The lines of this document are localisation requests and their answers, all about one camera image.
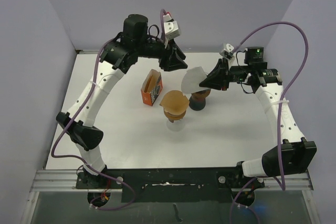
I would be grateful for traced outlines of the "white paper coffee filter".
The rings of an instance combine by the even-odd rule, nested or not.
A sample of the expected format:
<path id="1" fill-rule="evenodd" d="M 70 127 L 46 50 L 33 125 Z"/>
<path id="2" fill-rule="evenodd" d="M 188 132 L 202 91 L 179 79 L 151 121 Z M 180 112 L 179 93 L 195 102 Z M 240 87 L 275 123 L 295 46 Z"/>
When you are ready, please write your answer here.
<path id="1" fill-rule="evenodd" d="M 185 94 L 192 94 L 206 90 L 205 87 L 200 87 L 200 83 L 204 81 L 207 74 L 202 67 L 195 67 L 188 69 L 185 76 L 182 79 L 181 91 Z"/>

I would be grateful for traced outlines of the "orange coffee filter box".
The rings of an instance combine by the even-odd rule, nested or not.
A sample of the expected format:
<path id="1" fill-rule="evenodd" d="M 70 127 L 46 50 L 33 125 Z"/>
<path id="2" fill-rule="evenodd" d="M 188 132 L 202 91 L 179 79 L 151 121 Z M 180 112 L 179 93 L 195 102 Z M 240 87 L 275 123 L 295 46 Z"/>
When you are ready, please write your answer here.
<path id="1" fill-rule="evenodd" d="M 142 87 L 141 96 L 144 104 L 153 106 L 158 96 L 162 92 L 163 83 L 161 73 L 151 69 Z"/>

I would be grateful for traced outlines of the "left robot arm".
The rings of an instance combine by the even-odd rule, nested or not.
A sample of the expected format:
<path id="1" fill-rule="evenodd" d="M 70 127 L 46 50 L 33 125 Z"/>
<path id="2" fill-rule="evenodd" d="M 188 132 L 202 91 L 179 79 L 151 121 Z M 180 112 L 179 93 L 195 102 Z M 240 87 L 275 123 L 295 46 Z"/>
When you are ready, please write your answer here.
<path id="1" fill-rule="evenodd" d="M 88 182 L 96 188 L 105 185 L 106 165 L 101 157 L 99 144 L 103 132 L 94 126 L 96 116 L 113 87 L 128 72 L 138 58 L 153 58 L 163 71 L 186 69 L 185 54 L 174 39 L 181 34 L 176 20 L 166 10 L 160 12 L 160 37 L 149 32 L 148 18 L 131 14 L 123 22 L 123 30 L 107 41 L 99 50 L 93 76 L 85 89 L 67 112 L 56 116 L 62 127 L 80 151 L 78 157 L 83 169 L 89 173 Z"/>

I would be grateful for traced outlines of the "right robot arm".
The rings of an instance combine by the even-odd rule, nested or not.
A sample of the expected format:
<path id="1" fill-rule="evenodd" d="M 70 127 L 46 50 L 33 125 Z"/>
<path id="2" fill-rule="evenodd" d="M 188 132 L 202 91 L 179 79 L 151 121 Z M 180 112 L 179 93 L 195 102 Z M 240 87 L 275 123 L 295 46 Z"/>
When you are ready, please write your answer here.
<path id="1" fill-rule="evenodd" d="M 199 83 L 200 87 L 227 90 L 230 83 L 246 84 L 258 98 L 274 135 L 276 146 L 261 158 L 243 161 L 235 171 L 234 182 L 241 187 L 253 177 L 276 177 L 304 173 L 317 152 L 315 142 L 307 141 L 282 97 L 284 87 L 277 69 L 269 69 L 262 47 L 244 50 L 244 65 L 234 65 L 237 53 L 225 44 L 215 68 Z"/>

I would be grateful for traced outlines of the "clear glass carafe wooden collar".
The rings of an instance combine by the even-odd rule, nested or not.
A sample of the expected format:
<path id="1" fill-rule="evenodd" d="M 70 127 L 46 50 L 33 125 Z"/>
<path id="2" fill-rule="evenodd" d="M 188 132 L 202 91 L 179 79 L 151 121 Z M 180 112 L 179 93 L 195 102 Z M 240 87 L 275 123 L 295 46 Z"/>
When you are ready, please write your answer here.
<path id="1" fill-rule="evenodd" d="M 184 129 L 185 122 L 184 120 L 174 120 L 174 121 L 167 120 L 166 126 L 170 131 L 178 132 Z"/>

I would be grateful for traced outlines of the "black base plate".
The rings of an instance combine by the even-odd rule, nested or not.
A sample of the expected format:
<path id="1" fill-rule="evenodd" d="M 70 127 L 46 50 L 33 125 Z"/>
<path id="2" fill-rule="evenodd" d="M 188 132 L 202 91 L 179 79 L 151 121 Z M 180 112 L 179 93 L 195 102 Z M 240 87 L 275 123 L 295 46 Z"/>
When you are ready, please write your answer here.
<path id="1" fill-rule="evenodd" d="M 118 181 L 88 172 L 77 175 L 76 188 L 88 190 L 88 198 L 101 190 L 121 193 L 122 203 L 130 202 L 231 202 L 240 189 L 264 188 L 261 180 L 252 181 L 236 167 L 106 169 Z"/>

